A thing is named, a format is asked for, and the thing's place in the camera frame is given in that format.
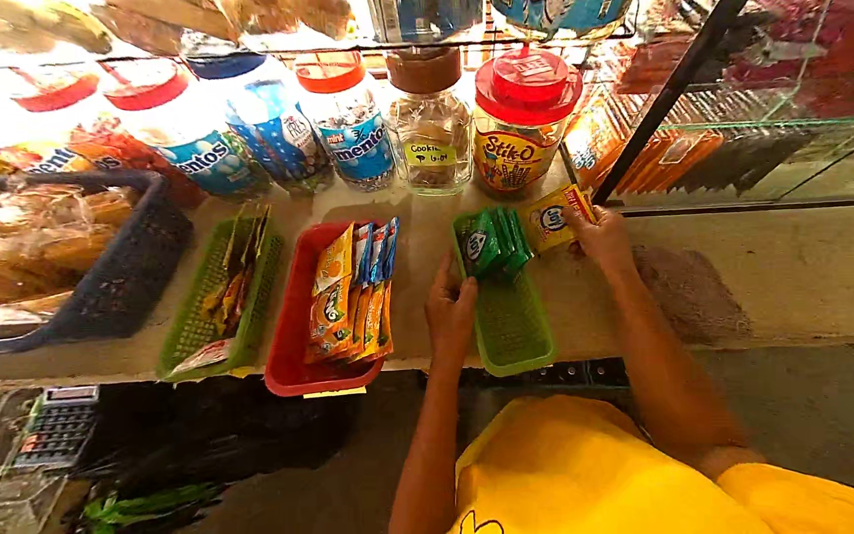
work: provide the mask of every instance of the plastic basket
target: plastic basket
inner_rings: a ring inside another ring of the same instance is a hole
[[[0,189],[6,188],[8,179],[0,177]],[[0,353],[135,334],[160,299],[193,235],[193,225],[167,198],[166,180],[155,172],[136,170],[30,175],[25,180],[73,183],[88,193],[127,185],[142,196],[133,215],[51,321],[28,334],[0,338]]]
[[[249,235],[255,219],[240,220],[236,227],[236,238]],[[275,274],[282,254],[282,238],[272,234],[271,224],[267,224],[268,235],[262,243],[262,252],[255,262],[253,288],[246,295],[246,305],[239,319],[239,327],[230,345],[227,359],[217,364],[186,370],[169,376],[180,362],[192,356],[207,343],[219,339],[216,324],[199,314],[203,298],[227,281],[223,269],[223,256],[230,243],[232,221],[216,225],[206,246],[206,255],[196,270],[193,288],[183,301],[170,332],[163,342],[160,360],[157,365],[157,377],[167,382],[195,380],[214,374],[220,374],[237,367],[251,365],[258,355],[259,343],[266,330],[268,297],[275,283]]]
[[[454,220],[454,243],[460,273],[466,275],[458,236],[468,232],[479,213]],[[479,281],[476,298],[476,345],[483,367],[493,376],[508,376],[550,365],[555,360],[552,330],[526,270],[512,281]]]
[[[295,243],[285,301],[266,362],[266,387],[276,395],[289,397],[360,388],[370,384],[384,366],[384,358],[354,364],[304,363],[318,257],[347,227],[348,222],[318,224],[302,232]]]

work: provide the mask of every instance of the blue jar lid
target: blue jar lid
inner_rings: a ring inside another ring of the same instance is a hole
[[[266,63],[266,56],[245,54],[230,57],[187,58],[187,65],[194,74],[206,80],[219,80],[246,74]]]

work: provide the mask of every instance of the red jar lid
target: red jar lid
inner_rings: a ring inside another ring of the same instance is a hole
[[[28,111],[38,112],[64,109],[93,95],[98,90],[99,78],[96,74],[68,72],[57,78],[36,77],[36,81],[29,84],[30,91],[15,95],[12,100]]]
[[[362,55],[355,52],[315,52],[295,60],[295,77],[311,93],[337,93],[364,79]]]
[[[476,72],[476,104],[493,118],[538,127],[567,117],[582,95],[582,75],[545,50],[524,46]]]
[[[127,83],[117,81],[104,97],[117,109],[141,111],[157,107],[180,96],[190,84],[192,74],[169,59],[115,64],[116,74]]]

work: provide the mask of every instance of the dark blue plastic basket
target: dark blue plastic basket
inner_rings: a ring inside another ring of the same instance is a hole
[[[7,177],[0,177],[0,189]],[[167,198],[167,182],[150,171],[93,171],[30,175],[30,184],[75,183],[88,193],[128,185],[143,195],[118,235],[47,324],[0,338],[0,353],[52,343],[129,337],[154,309],[193,236],[193,225]]]

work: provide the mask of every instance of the yellow shirt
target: yellow shirt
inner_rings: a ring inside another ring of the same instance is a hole
[[[613,406],[517,399],[457,462],[452,534],[854,534],[854,489],[764,464],[715,484]]]

